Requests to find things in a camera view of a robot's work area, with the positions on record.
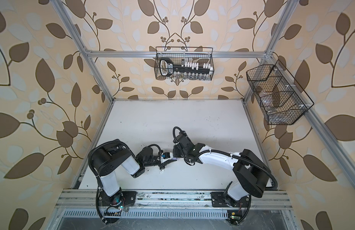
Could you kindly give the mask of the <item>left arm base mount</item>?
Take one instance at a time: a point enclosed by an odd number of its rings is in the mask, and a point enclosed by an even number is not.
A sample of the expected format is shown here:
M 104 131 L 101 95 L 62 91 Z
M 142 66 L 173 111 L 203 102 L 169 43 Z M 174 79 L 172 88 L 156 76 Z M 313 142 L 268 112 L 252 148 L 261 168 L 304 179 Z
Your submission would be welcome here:
M 135 204 L 136 195 L 136 191 L 120 190 L 112 196 L 107 196 L 102 189 L 97 189 L 96 211 L 101 221 L 105 225 L 116 223 L 121 212 L 127 212 L 128 208 Z

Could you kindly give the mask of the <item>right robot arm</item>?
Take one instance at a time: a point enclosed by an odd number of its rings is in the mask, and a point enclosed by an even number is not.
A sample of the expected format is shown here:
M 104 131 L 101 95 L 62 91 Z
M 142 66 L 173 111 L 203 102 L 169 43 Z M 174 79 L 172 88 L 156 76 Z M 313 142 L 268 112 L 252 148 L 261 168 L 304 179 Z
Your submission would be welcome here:
M 174 152 L 180 153 L 189 166 L 211 164 L 232 171 L 237 182 L 230 182 L 224 192 L 228 202 L 237 202 L 243 197 L 261 198 L 265 191 L 276 191 L 278 182 L 271 170 L 250 150 L 225 152 L 203 143 L 194 144 L 187 133 L 173 128 Z

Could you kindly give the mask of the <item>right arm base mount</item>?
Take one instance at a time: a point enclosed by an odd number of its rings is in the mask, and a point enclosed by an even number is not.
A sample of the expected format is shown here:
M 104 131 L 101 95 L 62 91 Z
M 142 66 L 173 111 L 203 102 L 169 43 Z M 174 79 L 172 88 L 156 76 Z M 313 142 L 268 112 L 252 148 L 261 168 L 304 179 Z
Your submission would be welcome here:
M 236 201 L 226 192 L 211 192 L 211 201 L 214 208 L 234 208 L 227 211 L 228 218 L 226 221 L 232 226 L 238 226 L 249 213 L 252 196 L 247 195 Z

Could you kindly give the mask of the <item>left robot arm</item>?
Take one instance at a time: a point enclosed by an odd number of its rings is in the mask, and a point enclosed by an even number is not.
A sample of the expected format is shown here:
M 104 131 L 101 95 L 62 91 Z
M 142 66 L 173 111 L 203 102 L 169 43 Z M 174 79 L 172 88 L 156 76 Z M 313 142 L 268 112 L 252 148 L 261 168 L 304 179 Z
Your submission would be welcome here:
M 98 189 L 107 197 L 122 195 L 117 182 L 116 170 L 120 166 L 133 178 L 145 172 L 146 167 L 159 167 L 160 170 L 177 161 L 171 153 L 163 152 L 157 144 L 144 147 L 135 155 L 131 149 L 119 139 L 105 142 L 88 154 L 88 166 L 97 179 Z

